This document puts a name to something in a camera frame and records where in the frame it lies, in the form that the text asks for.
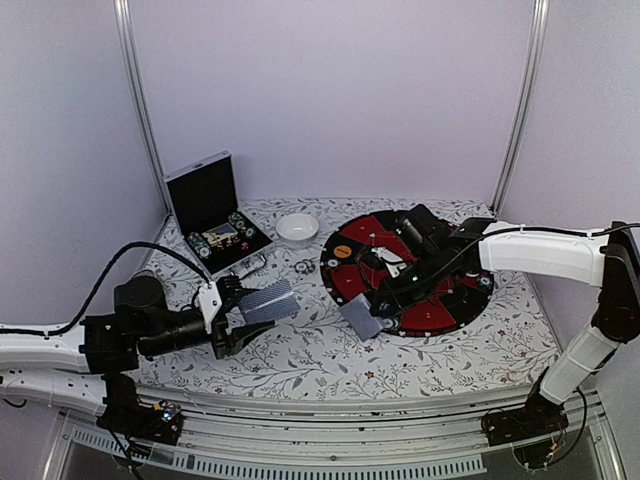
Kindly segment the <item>blue card deck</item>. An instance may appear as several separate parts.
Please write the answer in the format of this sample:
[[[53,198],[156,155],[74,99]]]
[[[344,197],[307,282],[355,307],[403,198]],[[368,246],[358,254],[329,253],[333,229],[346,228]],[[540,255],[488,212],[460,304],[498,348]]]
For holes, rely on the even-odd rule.
[[[301,309],[287,280],[278,280],[244,296],[238,308],[249,325],[278,321],[297,314]]]

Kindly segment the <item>orange big blind button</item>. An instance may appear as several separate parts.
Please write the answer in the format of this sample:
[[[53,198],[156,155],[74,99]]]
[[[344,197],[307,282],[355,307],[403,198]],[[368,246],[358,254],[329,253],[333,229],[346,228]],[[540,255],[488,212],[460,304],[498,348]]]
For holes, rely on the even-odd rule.
[[[348,245],[338,245],[333,249],[333,255],[338,259],[347,259],[352,254],[353,251]]]

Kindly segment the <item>dealt cards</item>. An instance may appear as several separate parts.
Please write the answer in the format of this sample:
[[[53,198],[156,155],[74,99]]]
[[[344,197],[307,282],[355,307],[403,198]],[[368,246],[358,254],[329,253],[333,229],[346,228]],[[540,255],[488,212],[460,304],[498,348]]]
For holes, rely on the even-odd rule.
[[[382,321],[371,314],[370,303],[364,294],[359,294],[340,308],[347,323],[361,341],[375,338],[383,331]]]

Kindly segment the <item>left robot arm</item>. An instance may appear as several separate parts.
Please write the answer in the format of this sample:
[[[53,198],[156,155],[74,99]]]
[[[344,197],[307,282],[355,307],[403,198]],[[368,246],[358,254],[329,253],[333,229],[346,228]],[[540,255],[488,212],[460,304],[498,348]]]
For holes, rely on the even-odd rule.
[[[115,288],[111,314],[86,316],[74,327],[2,328],[1,363],[9,368],[52,368],[98,377],[105,386],[98,414],[109,413],[126,433],[138,434],[148,426],[148,414],[161,410],[140,404],[127,372],[138,369],[140,358],[205,343],[218,359],[239,353],[263,329],[229,326],[228,312],[248,293],[237,277],[226,276],[197,290],[197,306],[174,311],[158,279],[135,277]]]

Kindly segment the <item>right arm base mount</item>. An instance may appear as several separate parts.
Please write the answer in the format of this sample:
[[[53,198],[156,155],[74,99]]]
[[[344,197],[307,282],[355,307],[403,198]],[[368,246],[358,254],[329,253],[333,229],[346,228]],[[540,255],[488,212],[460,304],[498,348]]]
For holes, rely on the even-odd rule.
[[[562,406],[527,401],[524,406],[489,411],[480,420],[489,445],[503,445],[561,432],[569,426]]]

